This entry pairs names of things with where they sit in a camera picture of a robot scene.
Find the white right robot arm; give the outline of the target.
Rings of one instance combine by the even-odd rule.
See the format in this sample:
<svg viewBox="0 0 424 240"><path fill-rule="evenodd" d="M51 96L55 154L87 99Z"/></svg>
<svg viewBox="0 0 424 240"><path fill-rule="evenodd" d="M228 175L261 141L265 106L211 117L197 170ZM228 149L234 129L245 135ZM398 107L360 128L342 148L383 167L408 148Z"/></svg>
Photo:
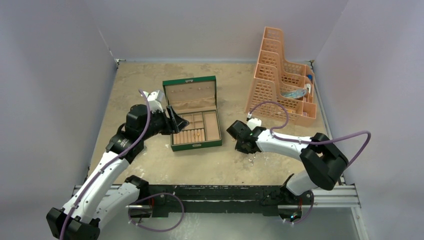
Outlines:
<svg viewBox="0 0 424 240"><path fill-rule="evenodd" d="M271 132L262 126L251 128L236 120L227 128L236 141L235 150L244 154L275 153L300 161L304 170L289 177L280 196L288 204L300 195L321 188L331 191L348 166L347 157L323 133L314 136L293 136Z"/></svg>

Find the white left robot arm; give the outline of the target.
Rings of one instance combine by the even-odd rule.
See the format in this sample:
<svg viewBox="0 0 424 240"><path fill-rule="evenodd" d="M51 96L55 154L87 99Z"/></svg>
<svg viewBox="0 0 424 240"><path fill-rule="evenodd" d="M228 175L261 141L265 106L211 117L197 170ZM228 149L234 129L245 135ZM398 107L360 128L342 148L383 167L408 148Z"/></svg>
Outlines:
<svg viewBox="0 0 424 240"><path fill-rule="evenodd" d="M128 177L116 192L107 193L117 177L144 150L147 139L158 134L180 133L188 125L170 105L166 110L145 104L132 106L82 187L61 208L53 207L47 213L53 237L96 240L103 227L125 206L147 203L154 207L156 198L168 196L168 192L152 192L150 184L135 175Z"/></svg>

